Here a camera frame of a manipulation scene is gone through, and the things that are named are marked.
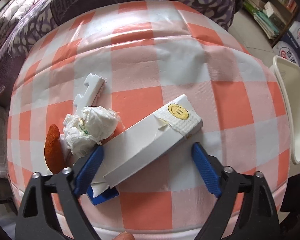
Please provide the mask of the operator hand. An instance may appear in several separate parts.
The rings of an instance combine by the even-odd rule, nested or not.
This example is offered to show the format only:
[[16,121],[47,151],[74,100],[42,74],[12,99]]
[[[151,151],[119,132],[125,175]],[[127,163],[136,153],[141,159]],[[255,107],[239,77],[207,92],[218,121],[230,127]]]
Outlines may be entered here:
[[133,234],[125,231],[118,234],[113,240],[135,240],[135,237]]

